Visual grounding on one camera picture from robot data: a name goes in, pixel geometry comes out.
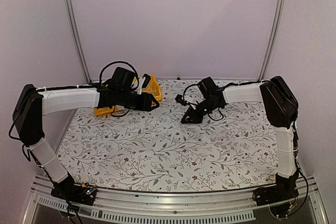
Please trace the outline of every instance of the wire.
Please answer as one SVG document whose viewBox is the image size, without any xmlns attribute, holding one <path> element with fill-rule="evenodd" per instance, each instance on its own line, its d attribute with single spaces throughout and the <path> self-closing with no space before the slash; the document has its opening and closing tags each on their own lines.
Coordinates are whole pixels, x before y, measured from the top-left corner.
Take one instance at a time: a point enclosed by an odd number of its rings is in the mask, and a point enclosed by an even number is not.
<svg viewBox="0 0 336 224">
<path fill-rule="evenodd" d="M 309 192 L 309 183 L 308 183 L 308 180 L 307 180 L 307 178 L 303 175 L 303 172 L 302 172 L 302 170 L 301 170 L 301 167 L 300 167 L 300 165 L 299 165 L 299 163 L 298 163 L 298 161 L 297 161 L 296 158 L 295 158 L 295 165 L 296 165 L 296 168 L 298 169 L 300 175 L 302 176 L 302 178 L 303 178 L 303 179 L 305 180 L 305 182 L 306 182 L 307 191 L 306 191 L 306 196 L 304 197 L 304 200 L 303 200 L 302 204 L 300 205 L 300 207 L 299 207 L 298 209 L 296 209 L 294 212 L 291 212 L 291 213 L 288 215 L 288 217 L 289 217 L 289 216 L 292 216 L 292 215 L 294 215 L 294 214 L 296 214 L 296 213 L 297 213 L 297 212 L 304 206 L 304 204 L 305 204 L 305 202 L 306 202 L 306 200 L 307 200 L 307 198 L 308 198 L 308 192 Z"/>
<path fill-rule="evenodd" d="M 224 89 L 226 89 L 228 87 L 231 87 L 231 86 L 244 86 L 244 85 L 250 85 L 250 84 L 253 84 L 253 83 L 261 83 L 261 82 L 260 81 L 247 81 L 247 82 L 242 82 L 242 83 L 230 82 L 229 84 L 220 88 L 220 90 L 224 90 Z"/>
<path fill-rule="evenodd" d="M 120 64 L 125 64 L 125 65 L 129 66 L 129 67 L 133 70 L 133 72 L 135 73 L 135 78 L 136 78 L 136 80 L 137 80 L 137 85 L 136 85 L 136 87 L 133 88 L 132 90 L 136 90 L 136 89 L 138 88 L 138 86 L 139 86 L 139 76 L 138 76 L 138 73 L 137 73 L 137 71 L 135 70 L 135 68 L 134 68 L 131 64 L 129 64 L 129 63 L 126 62 L 126 61 L 121 61 L 121 60 L 111 62 L 111 63 L 107 64 L 105 67 L 103 67 L 103 69 L 100 71 L 100 74 L 99 74 L 99 85 L 101 85 L 101 83 L 102 83 L 102 76 L 103 76 L 104 71 L 105 71 L 109 66 L 111 66 L 111 65 L 113 65 L 113 64 L 119 64 L 119 63 L 120 63 Z"/>
<path fill-rule="evenodd" d="M 295 196 L 295 194 L 292 194 L 292 195 L 293 195 L 293 198 L 294 198 L 294 202 L 292 203 L 292 206 L 295 206 L 296 201 L 298 200 L 298 198 Z"/>
<path fill-rule="evenodd" d="M 122 114 L 122 115 L 113 115 L 114 111 L 111 112 L 111 116 L 113 116 L 114 118 L 122 118 L 123 116 L 126 116 L 128 114 L 128 112 L 130 112 L 130 110 L 127 110 L 126 113 Z"/>
<path fill-rule="evenodd" d="M 220 111 L 220 109 L 218 108 L 218 112 L 220 113 L 220 115 L 222 116 L 220 119 L 214 119 L 210 116 L 210 114 L 208 114 L 209 118 L 213 121 L 220 121 L 222 119 L 224 119 L 224 115 L 222 114 L 222 112 Z"/>
<path fill-rule="evenodd" d="M 184 100 L 185 92 L 187 92 L 187 90 L 188 90 L 189 88 L 194 87 L 194 86 L 197 86 L 197 83 L 195 83 L 195 84 L 191 84 L 191 85 L 189 85 L 188 87 L 186 87 L 186 88 L 184 89 L 184 91 L 183 91 L 183 96 L 182 96 L 182 99 L 183 99 L 183 100 Z"/>
<path fill-rule="evenodd" d="M 70 210 L 69 210 L 69 207 L 67 208 L 67 210 L 68 210 L 68 220 L 70 220 L 71 223 L 76 224 L 76 223 L 71 219 L 71 217 L 70 217 Z M 80 223 L 80 224 L 83 224 L 83 222 L 82 222 L 82 220 L 80 219 L 80 217 L 79 217 L 77 211 L 74 211 L 74 212 L 75 212 L 75 214 L 76 214 L 76 216 L 77 216 L 77 219 L 79 220 L 79 223 Z"/>
<path fill-rule="evenodd" d="M 11 125 L 11 127 L 10 127 L 10 129 L 9 129 L 9 132 L 8 132 L 8 136 L 9 136 L 11 139 L 14 139 L 14 140 L 20 140 L 20 141 L 21 141 L 21 139 L 19 139 L 18 137 L 14 137 L 14 136 L 11 135 L 11 134 L 12 134 L 12 131 L 13 131 L 13 128 L 14 128 L 14 126 L 15 126 L 15 123 L 16 123 L 17 118 L 18 118 L 18 116 L 16 117 L 16 119 L 13 120 L 13 123 L 12 123 L 12 125 Z"/>
<path fill-rule="evenodd" d="M 87 88 L 96 88 L 95 85 L 80 85 L 80 86 L 61 86 L 61 87 L 51 87 L 51 88 L 43 88 L 36 90 L 37 92 L 43 91 L 54 91 L 54 90 L 65 90 L 65 89 L 87 89 Z"/>
<path fill-rule="evenodd" d="M 22 145 L 22 153 L 23 153 L 23 155 L 26 157 L 26 159 L 30 162 L 30 161 L 31 161 L 31 159 L 30 159 L 30 151 L 27 150 L 27 154 L 26 154 L 26 152 L 25 152 L 25 147 L 26 147 L 26 145 L 23 144 L 23 145 Z"/>
</svg>

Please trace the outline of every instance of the white wall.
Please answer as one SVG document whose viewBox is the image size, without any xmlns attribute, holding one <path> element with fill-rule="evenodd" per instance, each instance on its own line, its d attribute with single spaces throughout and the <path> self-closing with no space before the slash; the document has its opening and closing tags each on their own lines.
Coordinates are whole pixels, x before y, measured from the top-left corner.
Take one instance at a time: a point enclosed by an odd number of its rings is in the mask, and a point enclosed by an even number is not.
<svg viewBox="0 0 336 224">
<path fill-rule="evenodd" d="M 276 7 L 276 0 L 72 2 L 96 80 L 106 64 L 120 59 L 139 74 L 159 78 L 211 73 L 214 78 L 257 79 Z"/>
<path fill-rule="evenodd" d="M 0 0 L 0 223 L 19 223 L 36 165 L 7 136 L 22 87 L 84 83 L 64 0 Z M 44 120 L 55 146 L 69 112 Z"/>
<path fill-rule="evenodd" d="M 299 158 L 336 223 L 336 0 L 285 0 L 267 77 L 299 101 Z"/>
</svg>

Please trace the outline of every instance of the floral tablecloth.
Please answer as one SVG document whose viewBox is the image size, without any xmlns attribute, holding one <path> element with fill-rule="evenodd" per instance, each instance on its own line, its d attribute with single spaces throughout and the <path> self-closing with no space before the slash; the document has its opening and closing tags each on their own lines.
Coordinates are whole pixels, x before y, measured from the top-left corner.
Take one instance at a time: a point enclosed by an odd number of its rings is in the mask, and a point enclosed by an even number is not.
<svg viewBox="0 0 336 224">
<path fill-rule="evenodd" d="M 158 80 L 164 100 L 152 112 L 95 117 L 79 109 L 58 157 L 77 182 L 141 191 L 215 191 L 273 183 L 277 145 L 262 103 L 229 104 L 225 118 L 181 124 L 175 102 L 197 81 Z M 224 86 L 227 81 L 215 81 Z M 199 91 L 190 88 L 188 95 Z"/>
</svg>

